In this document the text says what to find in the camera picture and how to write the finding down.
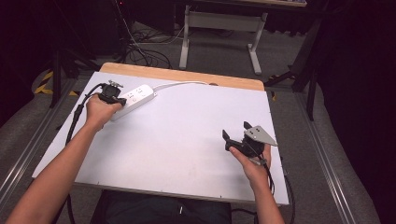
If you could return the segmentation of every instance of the hand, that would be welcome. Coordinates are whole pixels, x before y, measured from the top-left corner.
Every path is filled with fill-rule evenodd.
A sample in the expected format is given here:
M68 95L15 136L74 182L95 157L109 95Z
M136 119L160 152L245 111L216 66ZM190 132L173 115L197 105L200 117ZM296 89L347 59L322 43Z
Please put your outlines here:
M242 152L234 147L230 147L231 153L241 162L244 169L245 175L250 182L250 186L253 191L257 191L263 188L269 188L268 185L268 174L262 165L254 164L249 160ZM268 168L271 166L271 146L265 144L264 152L262 153L265 159L267 159Z
M94 94L87 103L86 125L91 125L97 132L111 119L114 113L122 108L119 103L108 105L101 101L97 94Z

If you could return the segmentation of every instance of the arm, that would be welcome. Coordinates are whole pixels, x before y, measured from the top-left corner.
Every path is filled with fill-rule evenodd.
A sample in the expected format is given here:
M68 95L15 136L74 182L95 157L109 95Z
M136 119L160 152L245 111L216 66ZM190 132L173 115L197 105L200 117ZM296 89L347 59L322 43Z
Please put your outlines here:
M37 176L7 223L51 223L72 188L95 134L120 108L120 104L107 105L96 94L90 99L85 124Z
M241 162L244 172L253 189L256 200L257 214L260 224L285 223L277 208L274 196L269 187L268 174L263 166L251 162L248 157L238 149L230 147L231 153ZM267 159L268 167L271 165L271 146L265 144L263 156Z

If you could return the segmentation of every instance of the table leg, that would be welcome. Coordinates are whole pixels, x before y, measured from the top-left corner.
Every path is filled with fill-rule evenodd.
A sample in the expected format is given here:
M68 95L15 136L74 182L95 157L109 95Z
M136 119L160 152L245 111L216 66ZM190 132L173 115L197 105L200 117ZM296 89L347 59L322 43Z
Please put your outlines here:
M267 18L267 13L262 13L262 19L260 20L259 25L257 27L254 43L247 45L248 53L250 55L250 60L251 63L253 64L254 73L256 75L262 74L262 69L260 68L259 59L257 58L256 48L259 44L260 37L262 36L262 29L264 28L266 18Z
M180 63L178 67L181 70L185 70L187 67L187 58L189 56L189 14L190 7L186 6L185 16L184 16L184 36L183 36L183 45L181 46L181 55L180 55Z

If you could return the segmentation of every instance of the forearm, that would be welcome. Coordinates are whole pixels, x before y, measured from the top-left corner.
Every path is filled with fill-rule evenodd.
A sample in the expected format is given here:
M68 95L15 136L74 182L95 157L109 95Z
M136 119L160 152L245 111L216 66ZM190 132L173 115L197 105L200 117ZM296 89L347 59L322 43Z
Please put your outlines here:
M260 186L259 188L255 188L253 191L260 224L285 223L268 185Z
M26 190L7 223L51 223L69 193L96 130L84 125Z

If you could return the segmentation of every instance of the metal frame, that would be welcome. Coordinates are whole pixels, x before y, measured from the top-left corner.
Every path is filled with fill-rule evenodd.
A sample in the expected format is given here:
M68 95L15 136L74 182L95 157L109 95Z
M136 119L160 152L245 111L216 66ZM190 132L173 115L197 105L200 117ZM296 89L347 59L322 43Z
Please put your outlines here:
M187 68L187 59L189 55L189 29L190 27L201 27L211 29L225 29L255 32L253 44L247 45L254 73L260 75L259 59L257 58L256 49L262 36L262 29L265 24L267 13L262 13L261 17L235 16L205 12L190 11L191 6L186 6L184 17L184 37L181 47L179 68L185 70Z

